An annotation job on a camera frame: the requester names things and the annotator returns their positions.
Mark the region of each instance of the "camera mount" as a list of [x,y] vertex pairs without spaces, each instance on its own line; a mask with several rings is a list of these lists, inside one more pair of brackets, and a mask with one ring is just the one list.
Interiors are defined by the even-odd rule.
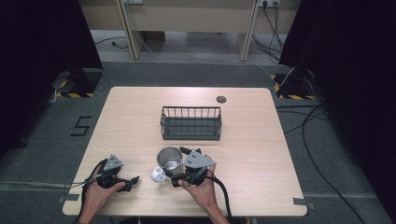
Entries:
[[201,185],[205,180],[207,167],[216,165],[216,162],[202,155],[200,148],[191,150],[186,147],[181,147],[180,151],[186,155],[189,155],[187,159],[183,161],[183,164],[186,167],[185,172],[174,175],[171,171],[163,168],[165,174],[171,178],[172,185],[175,188],[180,187],[180,185],[177,183],[179,179],[188,182],[190,185]]
[[103,163],[106,164],[102,165],[98,175],[96,176],[96,181],[102,189],[109,189],[114,185],[116,185],[117,183],[124,182],[125,187],[118,190],[118,192],[122,192],[122,191],[129,192],[131,191],[132,186],[135,185],[139,180],[139,176],[134,177],[131,180],[117,177],[117,174],[119,173],[121,166],[123,165],[123,162],[120,161],[115,155],[110,155],[108,159],[99,162],[99,164],[103,164]]

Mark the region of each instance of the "hazard tape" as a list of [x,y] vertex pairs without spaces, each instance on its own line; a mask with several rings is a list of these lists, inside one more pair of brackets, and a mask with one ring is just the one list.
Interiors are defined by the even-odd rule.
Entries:
[[93,97],[93,93],[58,92],[57,96],[69,97],[69,98],[82,98],[82,97]]
[[278,86],[283,82],[283,79],[286,75],[271,75],[271,78],[275,82],[274,89],[276,92],[276,96],[281,99],[292,99],[292,100],[314,100],[314,96],[309,93],[307,90],[306,94],[295,94],[295,92],[291,92],[290,89],[282,86]]
[[57,97],[68,97],[68,98],[84,98],[84,97],[93,97],[93,92],[68,92],[68,91],[63,91],[63,88],[65,88],[66,84],[68,83],[69,79],[67,78],[64,80],[59,87],[60,92],[57,93]]

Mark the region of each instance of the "human hand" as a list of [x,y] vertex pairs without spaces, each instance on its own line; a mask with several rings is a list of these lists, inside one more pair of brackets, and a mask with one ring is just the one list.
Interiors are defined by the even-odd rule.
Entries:
[[[206,176],[213,177],[215,170],[216,165],[209,166]],[[184,180],[178,180],[177,183],[192,196],[198,205],[204,209],[213,223],[229,223],[219,209],[218,202],[216,200],[215,183],[212,180],[205,179],[201,185],[196,187],[190,185],[190,183]]]
[[[95,170],[93,176],[96,176],[99,173],[100,168],[101,166]],[[105,206],[110,196],[122,189],[124,186],[125,183],[120,182],[109,189],[102,189],[95,179],[91,180],[91,184],[88,186],[87,192],[85,194],[85,202],[78,223],[91,223],[93,217],[97,212],[99,212],[100,209],[103,208],[103,206]]]

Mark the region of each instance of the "wooden table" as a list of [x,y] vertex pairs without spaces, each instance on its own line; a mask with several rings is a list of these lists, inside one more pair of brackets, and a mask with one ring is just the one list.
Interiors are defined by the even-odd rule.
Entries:
[[[220,104],[216,98],[225,96]],[[163,140],[163,106],[220,106],[219,141]],[[100,214],[111,216],[201,217],[204,211],[182,188],[154,183],[150,175],[164,147],[200,148],[217,162],[216,176],[226,186],[236,217],[303,216],[302,199],[271,93],[262,88],[116,87],[92,134],[75,182],[87,178],[102,159],[115,154],[123,161],[120,178],[140,175],[131,192],[116,193]],[[80,194],[81,188],[70,189]],[[224,196],[216,194],[226,215]],[[80,199],[67,201],[64,213],[77,215]]]

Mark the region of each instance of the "black wire basket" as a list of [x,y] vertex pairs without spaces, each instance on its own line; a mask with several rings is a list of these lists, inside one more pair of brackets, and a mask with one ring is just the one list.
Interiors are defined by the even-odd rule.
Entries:
[[164,106],[163,140],[220,140],[221,108],[218,106]]

